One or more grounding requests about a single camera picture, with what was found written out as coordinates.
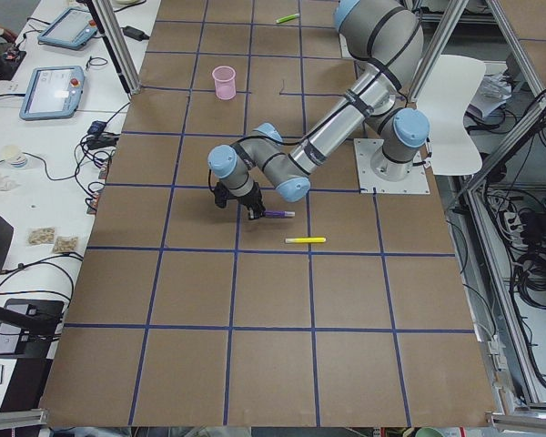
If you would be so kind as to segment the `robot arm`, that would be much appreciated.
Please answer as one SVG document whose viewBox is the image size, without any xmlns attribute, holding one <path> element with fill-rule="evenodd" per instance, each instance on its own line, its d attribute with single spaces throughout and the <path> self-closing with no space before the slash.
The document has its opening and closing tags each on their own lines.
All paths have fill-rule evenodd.
<svg viewBox="0 0 546 437">
<path fill-rule="evenodd" d="M 211 189 L 217 207 L 235 200 L 250 219 L 265 216 L 261 189 L 250 175 L 253 168 L 261 170 L 285 201 L 301 200 L 310 190 L 310 175 L 361 124 L 383 139 L 371 159 L 375 174 L 388 181 L 406 177 L 430 133 L 421 111 L 396 100 L 420 61 L 420 19 L 397 1 L 341 1 L 334 22 L 349 54 L 363 63 L 363 73 L 290 152 L 284 152 L 285 142 L 269 123 L 231 145 L 213 148 L 207 164 L 218 179 Z"/>
</svg>

